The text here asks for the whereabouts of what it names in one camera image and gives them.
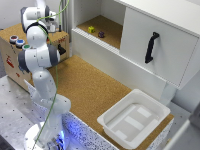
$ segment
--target yellow object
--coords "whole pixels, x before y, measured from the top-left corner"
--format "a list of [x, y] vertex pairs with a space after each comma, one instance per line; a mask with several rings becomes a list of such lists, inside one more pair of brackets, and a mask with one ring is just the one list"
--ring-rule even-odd
[[90, 27], [88, 28], [88, 31], [89, 31], [90, 33], [94, 33], [94, 32], [95, 32], [95, 29], [94, 29], [93, 26], [90, 26]]

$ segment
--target purple object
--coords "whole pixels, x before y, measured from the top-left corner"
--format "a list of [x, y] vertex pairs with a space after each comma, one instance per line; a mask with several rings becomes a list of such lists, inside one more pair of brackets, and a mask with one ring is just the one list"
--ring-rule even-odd
[[100, 31], [100, 32], [99, 32], [99, 37], [100, 37], [100, 38], [104, 38], [104, 32]]

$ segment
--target handle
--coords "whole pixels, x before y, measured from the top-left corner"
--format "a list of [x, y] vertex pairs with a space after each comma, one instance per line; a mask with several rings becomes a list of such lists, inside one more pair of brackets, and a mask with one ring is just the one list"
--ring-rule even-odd
[[154, 46], [154, 40], [157, 39], [160, 35], [156, 32], [153, 32], [153, 36], [151, 37], [150, 41], [149, 41], [149, 45], [147, 48], [147, 53], [146, 53], [146, 57], [145, 57], [145, 63], [148, 64], [149, 62], [151, 62], [153, 60], [153, 57], [151, 57], [151, 53], [153, 50], [153, 46]]

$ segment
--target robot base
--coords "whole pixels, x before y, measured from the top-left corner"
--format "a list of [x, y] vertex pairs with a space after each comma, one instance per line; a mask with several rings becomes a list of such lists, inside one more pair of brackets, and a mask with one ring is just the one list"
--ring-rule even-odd
[[[25, 137], [24, 137], [24, 150], [32, 150], [33, 149], [33, 146], [35, 144], [35, 136], [37, 135], [37, 133], [39, 132], [40, 128], [44, 125], [44, 122], [41, 122], [40, 123], [40, 127], [38, 126], [38, 124], [35, 124], [34, 126], [32, 126], [25, 134]], [[70, 138], [68, 136], [66, 136], [66, 134], [64, 135], [64, 150], [67, 149], [68, 145], [69, 145], [69, 142], [70, 142]], [[46, 146], [44, 148], [40, 147], [39, 142], [37, 142], [37, 144], [35, 144], [35, 148], [34, 150], [57, 150], [57, 148], [52, 147], [49, 149], [49, 147]]]

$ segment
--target white plastic bin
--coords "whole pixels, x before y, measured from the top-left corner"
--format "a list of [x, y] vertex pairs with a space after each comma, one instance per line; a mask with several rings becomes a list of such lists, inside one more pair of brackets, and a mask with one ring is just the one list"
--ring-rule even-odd
[[118, 144], [135, 149], [169, 113], [169, 108], [136, 89], [97, 120]]

